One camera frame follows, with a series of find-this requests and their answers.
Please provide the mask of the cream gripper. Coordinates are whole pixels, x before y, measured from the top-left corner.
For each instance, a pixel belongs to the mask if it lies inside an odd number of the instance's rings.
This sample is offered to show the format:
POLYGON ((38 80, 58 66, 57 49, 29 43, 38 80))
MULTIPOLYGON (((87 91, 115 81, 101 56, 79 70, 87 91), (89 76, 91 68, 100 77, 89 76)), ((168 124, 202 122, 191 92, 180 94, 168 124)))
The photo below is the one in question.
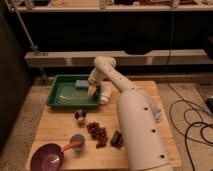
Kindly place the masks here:
POLYGON ((88 77, 88 82, 90 86, 88 87, 87 95, 89 97, 92 97, 95 94, 97 90, 96 86, 99 86, 101 84, 101 81, 102 81, 101 73, 98 72, 97 70, 93 70, 88 77))

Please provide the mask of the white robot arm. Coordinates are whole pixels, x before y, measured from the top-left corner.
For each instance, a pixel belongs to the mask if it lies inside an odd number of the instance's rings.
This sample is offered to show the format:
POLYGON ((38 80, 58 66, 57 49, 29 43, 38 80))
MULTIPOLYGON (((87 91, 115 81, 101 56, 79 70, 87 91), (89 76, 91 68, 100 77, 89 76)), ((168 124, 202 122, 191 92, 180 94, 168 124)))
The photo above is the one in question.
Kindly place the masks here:
POLYGON ((117 114, 131 171, 174 171, 156 127, 157 104, 136 83, 119 73, 113 57, 98 56, 89 75, 88 95, 104 77, 118 89, 117 114))

